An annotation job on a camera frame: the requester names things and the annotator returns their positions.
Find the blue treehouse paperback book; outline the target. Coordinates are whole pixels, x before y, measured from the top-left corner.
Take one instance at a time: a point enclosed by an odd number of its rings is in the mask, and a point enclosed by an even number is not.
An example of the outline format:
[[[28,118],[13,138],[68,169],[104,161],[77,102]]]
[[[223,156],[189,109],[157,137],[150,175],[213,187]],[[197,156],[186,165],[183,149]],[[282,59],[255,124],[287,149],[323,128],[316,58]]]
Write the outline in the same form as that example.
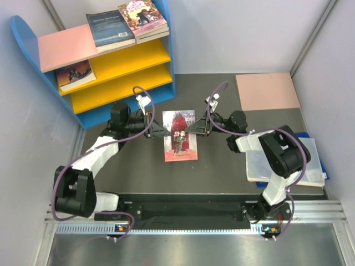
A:
[[[142,34],[142,35],[136,37],[136,39],[144,39],[144,38],[151,37],[151,36],[154,36],[154,35],[157,35],[157,34],[160,34],[160,33],[164,33],[164,32],[168,32],[168,31],[169,31],[169,27],[168,26],[161,27],[161,28],[156,28],[154,31],[151,31],[149,33],[145,33],[145,34]]]

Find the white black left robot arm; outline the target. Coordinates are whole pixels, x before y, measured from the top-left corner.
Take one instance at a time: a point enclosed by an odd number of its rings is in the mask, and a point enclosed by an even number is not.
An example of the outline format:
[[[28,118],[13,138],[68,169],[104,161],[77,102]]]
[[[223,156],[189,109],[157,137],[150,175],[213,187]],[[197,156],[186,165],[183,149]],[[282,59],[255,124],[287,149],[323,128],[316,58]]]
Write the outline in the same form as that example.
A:
[[[97,192],[94,179],[127,141],[141,135],[147,138],[169,136],[169,131],[156,122],[153,113],[144,109],[141,112],[132,117],[126,103],[114,104],[107,126],[94,145],[68,166],[56,169],[51,200],[53,215],[61,212],[88,218],[94,213],[107,213],[116,220],[124,217],[126,207],[119,202],[119,196]]]

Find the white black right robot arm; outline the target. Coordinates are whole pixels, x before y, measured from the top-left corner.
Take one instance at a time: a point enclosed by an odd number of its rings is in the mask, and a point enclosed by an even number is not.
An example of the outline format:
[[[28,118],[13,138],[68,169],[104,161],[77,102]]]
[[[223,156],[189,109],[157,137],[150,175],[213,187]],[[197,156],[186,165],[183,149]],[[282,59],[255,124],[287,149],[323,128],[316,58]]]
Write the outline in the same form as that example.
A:
[[[226,141],[231,151],[245,154],[261,151],[265,155],[272,170],[271,177],[257,203],[244,214],[247,221],[257,223],[279,213],[290,188],[305,174],[311,154],[288,125],[259,132],[248,132],[247,127],[243,111],[234,111],[227,119],[206,111],[186,132],[201,136],[223,132],[229,134]]]

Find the dark blue paperback book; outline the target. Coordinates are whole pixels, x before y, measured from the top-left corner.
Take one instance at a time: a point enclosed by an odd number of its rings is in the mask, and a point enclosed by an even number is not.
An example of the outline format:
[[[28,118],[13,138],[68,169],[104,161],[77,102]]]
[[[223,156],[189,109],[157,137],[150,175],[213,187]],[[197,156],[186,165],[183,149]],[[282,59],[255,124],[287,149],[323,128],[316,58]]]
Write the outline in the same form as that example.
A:
[[[86,14],[86,18],[99,53],[136,43],[131,29],[117,9]]]

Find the pink purple paperback book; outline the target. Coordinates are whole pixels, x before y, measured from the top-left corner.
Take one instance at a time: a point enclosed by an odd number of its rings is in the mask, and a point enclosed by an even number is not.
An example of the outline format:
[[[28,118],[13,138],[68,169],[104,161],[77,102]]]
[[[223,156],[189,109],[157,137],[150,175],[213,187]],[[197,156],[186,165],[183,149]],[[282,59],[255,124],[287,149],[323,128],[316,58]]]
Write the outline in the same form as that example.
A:
[[[168,27],[152,1],[130,1],[118,6],[118,10],[136,38]]]

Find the red pink picture book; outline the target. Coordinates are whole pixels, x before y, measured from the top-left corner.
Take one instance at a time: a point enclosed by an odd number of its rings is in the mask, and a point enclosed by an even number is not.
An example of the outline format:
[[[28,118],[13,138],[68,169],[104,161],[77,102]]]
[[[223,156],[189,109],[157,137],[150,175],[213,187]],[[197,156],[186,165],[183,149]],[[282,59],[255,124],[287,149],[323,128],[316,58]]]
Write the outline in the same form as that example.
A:
[[[195,110],[163,111],[163,127],[170,135],[164,137],[165,162],[198,159],[197,138],[186,129],[195,122]]]

